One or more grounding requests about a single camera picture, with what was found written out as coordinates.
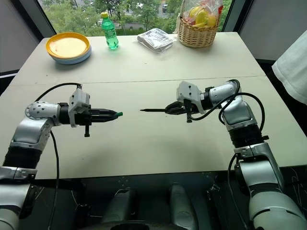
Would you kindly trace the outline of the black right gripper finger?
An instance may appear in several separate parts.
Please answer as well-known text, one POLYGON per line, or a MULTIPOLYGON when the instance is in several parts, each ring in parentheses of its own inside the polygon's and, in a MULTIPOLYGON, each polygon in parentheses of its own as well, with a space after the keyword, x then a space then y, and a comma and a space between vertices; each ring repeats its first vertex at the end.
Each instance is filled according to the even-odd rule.
POLYGON ((167 105, 165 109, 166 110, 172 110, 172 109, 180 109, 180 108, 182 108, 182 103, 175 101, 175 102, 167 105))
POLYGON ((165 110, 165 113, 169 115, 181 115, 185 113, 185 109, 183 107, 168 108, 165 110))

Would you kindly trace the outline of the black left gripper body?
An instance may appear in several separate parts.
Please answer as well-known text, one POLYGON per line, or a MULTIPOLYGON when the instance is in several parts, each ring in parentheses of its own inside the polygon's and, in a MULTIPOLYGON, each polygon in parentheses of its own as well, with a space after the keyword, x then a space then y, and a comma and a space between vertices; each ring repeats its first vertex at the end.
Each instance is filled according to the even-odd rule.
POLYGON ((75 124, 80 126, 85 126, 85 134, 84 136, 90 137, 90 126, 92 122, 97 122, 99 120, 100 112, 98 109, 87 109, 82 113, 77 113, 74 115, 75 124))

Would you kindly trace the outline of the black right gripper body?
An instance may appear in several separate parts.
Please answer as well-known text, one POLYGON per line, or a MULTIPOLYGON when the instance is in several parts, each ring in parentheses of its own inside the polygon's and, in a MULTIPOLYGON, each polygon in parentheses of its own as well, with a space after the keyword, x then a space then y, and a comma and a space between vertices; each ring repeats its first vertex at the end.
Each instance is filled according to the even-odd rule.
POLYGON ((186 115, 186 122, 192 123, 191 116, 193 114, 199 114, 199 110, 195 104, 193 104, 190 100, 184 99, 182 103, 182 107, 179 110, 179 114, 185 114, 186 115))

